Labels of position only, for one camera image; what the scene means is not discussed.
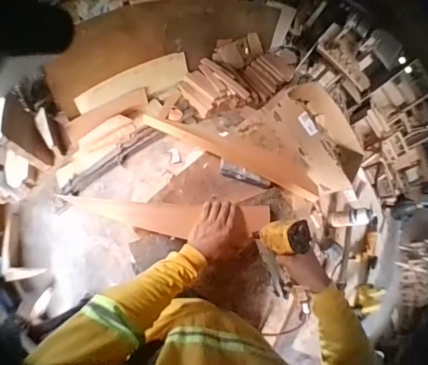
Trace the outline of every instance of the yellow sleeve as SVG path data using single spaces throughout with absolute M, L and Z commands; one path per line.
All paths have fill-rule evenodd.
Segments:
M 30 354 L 28 364 L 123 364 L 171 300 L 207 265 L 190 245 L 130 282 L 96 295 Z
M 313 295 L 313 312 L 319 319 L 323 364 L 373 363 L 374 355 L 369 339 L 334 284 Z

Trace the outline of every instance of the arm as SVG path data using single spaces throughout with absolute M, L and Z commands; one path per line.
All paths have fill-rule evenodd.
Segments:
M 278 256 L 278 261 L 292 279 L 314 293 L 313 311 L 319 319 L 323 364 L 373 363 L 373 350 L 362 325 L 313 251 L 305 255 Z
M 122 364 L 171 300 L 229 244 L 235 207 L 207 203 L 189 244 L 126 284 L 96 295 L 26 359 L 29 364 Z

